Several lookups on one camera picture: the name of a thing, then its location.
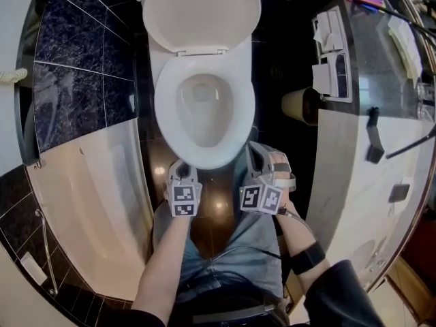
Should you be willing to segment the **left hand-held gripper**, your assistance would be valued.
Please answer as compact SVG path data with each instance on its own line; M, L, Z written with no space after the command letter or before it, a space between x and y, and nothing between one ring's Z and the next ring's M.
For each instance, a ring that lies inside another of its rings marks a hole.
M172 163L168 169L168 183L180 181L178 169L183 164L181 159ZM200 205L202 184L198 183L198 172L193 166L183 164L183 183L168 187L168 203L173 217L195 217Z

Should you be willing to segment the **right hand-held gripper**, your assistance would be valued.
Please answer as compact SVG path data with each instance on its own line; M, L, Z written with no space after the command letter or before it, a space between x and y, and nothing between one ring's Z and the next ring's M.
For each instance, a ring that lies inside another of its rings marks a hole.
M296 177L289 172L272 172L273 149L248 141L245 147L248 173L240 191L240 209L248 213L279 213L285 192L296 189Z

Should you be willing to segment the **white toilet seat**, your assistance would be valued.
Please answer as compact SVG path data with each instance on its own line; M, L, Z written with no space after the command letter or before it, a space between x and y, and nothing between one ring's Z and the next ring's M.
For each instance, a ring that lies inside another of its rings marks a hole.
M155 87L155 114L164 139L184 162L203 170L227 165L254 120L251 55L170 59Z

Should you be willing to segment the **person's right forearm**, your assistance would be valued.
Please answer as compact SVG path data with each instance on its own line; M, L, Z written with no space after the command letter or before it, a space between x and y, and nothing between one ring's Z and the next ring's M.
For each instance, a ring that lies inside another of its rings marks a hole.
M305 250L317 241L309 226L298 215L294 204L290 200L286 200L284 202L284 207L280 209L280 213L276 216L276 218L281 226L285 243L291 258L293 255ZM309 287L329 268L330 264L325 258L315 268L301 275L297 275L297 277L303 286Z

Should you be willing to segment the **person's left forearm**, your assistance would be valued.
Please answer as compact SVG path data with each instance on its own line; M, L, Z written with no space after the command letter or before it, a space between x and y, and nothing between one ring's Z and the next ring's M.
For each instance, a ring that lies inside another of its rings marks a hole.
M158 317L167 324L181 277L190 218L176 217L162 236L140 278L132 309Z

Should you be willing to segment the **black forearm band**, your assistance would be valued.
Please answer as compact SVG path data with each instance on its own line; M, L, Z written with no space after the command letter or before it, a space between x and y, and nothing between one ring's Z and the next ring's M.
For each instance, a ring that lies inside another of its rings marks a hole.
M295 275L301 275L320 264L326 255L318 242L291 257L291 268Z

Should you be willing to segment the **white ceramic toilet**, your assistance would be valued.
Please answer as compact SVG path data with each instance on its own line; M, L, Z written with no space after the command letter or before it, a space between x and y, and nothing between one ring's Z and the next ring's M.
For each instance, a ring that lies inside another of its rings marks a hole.
M195 168L227 165L245 145L255 116L251 36L261 1L137 1L163 138Z

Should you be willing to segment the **person's right hand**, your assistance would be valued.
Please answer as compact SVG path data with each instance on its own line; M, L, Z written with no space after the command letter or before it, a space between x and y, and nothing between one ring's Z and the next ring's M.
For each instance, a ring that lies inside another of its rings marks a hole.
M291 168L285 154L279 151L271 152L270 159L276 179L290 179Z

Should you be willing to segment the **cream bathtub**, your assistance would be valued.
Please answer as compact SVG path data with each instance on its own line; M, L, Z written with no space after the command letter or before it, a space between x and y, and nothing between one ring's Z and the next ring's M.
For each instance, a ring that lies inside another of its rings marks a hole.
M29 167L29 178L67 257L96 293L133 300L150 256L153 227L136 120L76 138L40 157L46 165Z

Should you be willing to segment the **blue jeans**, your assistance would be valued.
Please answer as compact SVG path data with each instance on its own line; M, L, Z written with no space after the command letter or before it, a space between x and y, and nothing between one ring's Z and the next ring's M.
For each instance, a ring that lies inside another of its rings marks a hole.
M176 218L162 202L153 222L154 250ZM191 218L174 304L190 301L209 290L236 282L252 284L277 298L283 296L281 260L271 215L234 210L235 228L222 253L205 260L191 239Z

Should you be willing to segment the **black waist pack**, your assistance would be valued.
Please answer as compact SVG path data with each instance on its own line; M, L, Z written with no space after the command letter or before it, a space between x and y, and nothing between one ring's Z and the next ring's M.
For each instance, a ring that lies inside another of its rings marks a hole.
M177 304L168 327L288 327L288 318L274 298L217 290Z

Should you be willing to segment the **white sink basin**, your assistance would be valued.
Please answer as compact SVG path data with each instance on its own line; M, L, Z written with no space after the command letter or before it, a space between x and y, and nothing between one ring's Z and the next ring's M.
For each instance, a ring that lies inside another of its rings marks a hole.
M354 268L357 271L369 269L378 255L374 239L368 240L357 248L350 257Z

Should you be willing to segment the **black smartphone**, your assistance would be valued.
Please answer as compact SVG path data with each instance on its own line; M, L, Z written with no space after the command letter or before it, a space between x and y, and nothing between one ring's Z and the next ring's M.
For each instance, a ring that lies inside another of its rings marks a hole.
M389 203L402 202L407 198L410 184L396 184L392 187L388 201Z

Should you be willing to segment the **chrome sink faucet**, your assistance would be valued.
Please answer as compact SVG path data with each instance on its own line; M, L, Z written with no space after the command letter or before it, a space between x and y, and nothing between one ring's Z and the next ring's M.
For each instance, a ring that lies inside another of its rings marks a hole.
M373 267L374 267L374 265L375 265L376 262L377 262L377 259L378 259L378 257L379 257L379 254L381 253L381 251L382 251L382 249L383 249L383 247L384 247L384 244L385 244L385 242L386 242L386 239L387 239L386 236L383 237L383 238L381 239L381 241L379 242L377 248L374 250L373 255L371 256L371 260L370 260L370 262L369 262L369 264L368 264L368 267L369 267L370 271L373 270Z

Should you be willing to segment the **dark jacket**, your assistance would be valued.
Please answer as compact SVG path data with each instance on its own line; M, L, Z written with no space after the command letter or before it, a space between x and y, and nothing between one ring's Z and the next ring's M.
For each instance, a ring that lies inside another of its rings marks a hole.
M275 296L256 286L241 282L207 292L217 290L244 294L253 292L277 300ZM334 264L314 281L306 294L304 306L309 323L290 325L288 320L288 327L384 327L348 260ZM168 327L168 323L164 324L158 317L144 311L113 309L99 320L98 326Z

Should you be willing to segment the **chrome grab bar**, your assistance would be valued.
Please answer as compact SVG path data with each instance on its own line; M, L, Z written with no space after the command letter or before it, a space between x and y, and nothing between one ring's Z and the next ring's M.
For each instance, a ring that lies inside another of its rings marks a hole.
M42 234L43 234L43 239L44 239L44 251L45 251L45 254L46 254L46 265L48 267L48 271L49 271L49 274L50 274L50 280L51 280L51 283L52 283L52 288L49 289L49 294L52 297L56 297L57 294L59 293L59 289L58 289L57 281L56 281L56 278L55 278L54 270L53 270L53 267L52 267L52 262L51 262L51 259L50 259L50 249L49 249L49 246L48 246L48 235L47 235L47 220L46 220L45 215L43 214L43 212L40 209L36 209L35 210L35 215L37 217L40 217L41 218L41 222L42 222L41 227L42 227Z

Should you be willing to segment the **white soap dish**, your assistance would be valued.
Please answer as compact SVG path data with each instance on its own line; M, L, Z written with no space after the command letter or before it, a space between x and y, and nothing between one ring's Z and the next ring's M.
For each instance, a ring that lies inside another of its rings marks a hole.
M38 285L42 285L47 280L47 275L29 252L21 257L20 263Z

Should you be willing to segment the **clear drinking glass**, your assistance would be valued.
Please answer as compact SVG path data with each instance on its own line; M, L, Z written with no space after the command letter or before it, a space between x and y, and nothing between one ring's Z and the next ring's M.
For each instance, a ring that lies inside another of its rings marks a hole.
M416 90L420 101L435 101L436 91L433 84L419 82Z
M436 118L435 107L419 103L417 106L417 116L420 120L434 122Z

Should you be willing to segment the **black angular bracket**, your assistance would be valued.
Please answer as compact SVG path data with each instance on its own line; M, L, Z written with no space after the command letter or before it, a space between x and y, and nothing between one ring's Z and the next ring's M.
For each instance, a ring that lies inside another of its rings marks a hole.
M372 164L378 164L385 153L377 128L379 108L372 107L368 114L367 134L369 137L369 149L367 151L366 160Z

